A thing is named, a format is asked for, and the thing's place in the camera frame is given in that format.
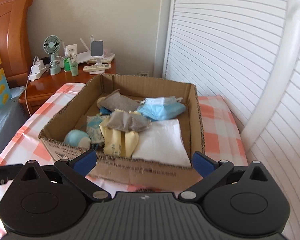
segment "gray fabric pouch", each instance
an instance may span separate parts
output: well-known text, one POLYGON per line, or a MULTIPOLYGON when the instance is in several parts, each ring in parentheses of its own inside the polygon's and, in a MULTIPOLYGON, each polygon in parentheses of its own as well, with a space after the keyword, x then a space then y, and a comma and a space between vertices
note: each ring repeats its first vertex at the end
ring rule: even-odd
POLYGON ((142 132, 149 128, 151 121, 140 114, 114 111, 106 127, 122 132, 142 132))
POLYGON ((138 102, 121 95, 118 90, 112 92, 105 99, 99 102, 99 104, 112 112, 115 109, 125 112, 134 112, 140 106, 138 102))

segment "patterned cloth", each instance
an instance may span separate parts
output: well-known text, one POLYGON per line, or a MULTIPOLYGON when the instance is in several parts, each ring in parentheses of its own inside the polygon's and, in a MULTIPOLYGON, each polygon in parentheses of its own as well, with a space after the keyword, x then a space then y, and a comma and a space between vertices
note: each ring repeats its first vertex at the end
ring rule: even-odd
MULTIPOLYGON (((38 111, 20 128, 0 155, 0 165, 23 163, 37 160, 40 165, 53 164, 38 134, 47 122, 65 106, 84 86, 81 83, 63 85, 38 111)), ((236 165, 246 165, 242 142, 234 119, 221 96, 200 98, 203 124, 205 128, 207 155, 215 160, 227 159, 236 165)), ((138 185, 124 185, 104 179, 89 180, 108 191, 112 196, 117 191, 143 191, 138 185)), ((0 186, 0 200, 11 181, 0 186)), ((0 220, 0 238, 6 233, 0 220)))
POLYGON ((228 160, 247 166, 238 127, 221 96, 198 97, 206 143, 206 155, 215 161, 228 160))

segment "wall outlet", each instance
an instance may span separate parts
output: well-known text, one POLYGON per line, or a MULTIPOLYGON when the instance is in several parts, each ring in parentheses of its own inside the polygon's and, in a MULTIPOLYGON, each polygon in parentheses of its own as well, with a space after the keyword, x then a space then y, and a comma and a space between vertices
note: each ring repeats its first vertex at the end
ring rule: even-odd
POLYGON ((148 77, 149 76, 149 72, 138 72, 137 75, 138 76, 142 76, 142 77, 148 77))

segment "beige wall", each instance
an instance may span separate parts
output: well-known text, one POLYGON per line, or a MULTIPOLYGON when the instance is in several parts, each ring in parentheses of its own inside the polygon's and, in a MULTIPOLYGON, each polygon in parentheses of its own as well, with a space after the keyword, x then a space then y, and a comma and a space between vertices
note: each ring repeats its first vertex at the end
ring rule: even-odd
POLYGON ((46 56, 42 43, 52 34, 66 45, 77 43, 83 52, 79 39, 89 44, 89 36, 94 35, 116 54, 118 73, 152 73, 160 1, 34 0, 27 21, 31 53, 46 56))

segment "charging cable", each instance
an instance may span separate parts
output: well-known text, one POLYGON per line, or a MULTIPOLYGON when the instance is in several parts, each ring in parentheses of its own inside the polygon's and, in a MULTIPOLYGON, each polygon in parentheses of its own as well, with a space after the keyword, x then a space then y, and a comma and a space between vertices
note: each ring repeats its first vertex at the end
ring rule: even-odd
MULTIPOLYGON (((35 60, 39 61, 39 57, 38 57, 38 56, 35 56, 35 57, 34 57, 32 66, 34 66, 35 60)), ((28 87, 28 82, 29 82, 29 77, 30 77, 31 72, 32 72, 32 69, 30 70, 30 73, 29 73, 29 75, 28 75, 28 79, 27 79, 27 83, 26 83, 26 91, 25 91, 26 106, 27 106, 28 113, 29 113, 30 116, 31 116, 31 113, 30 113, 29 106, 28 106, 28 101, 27 101, 27 87, 28 87)))

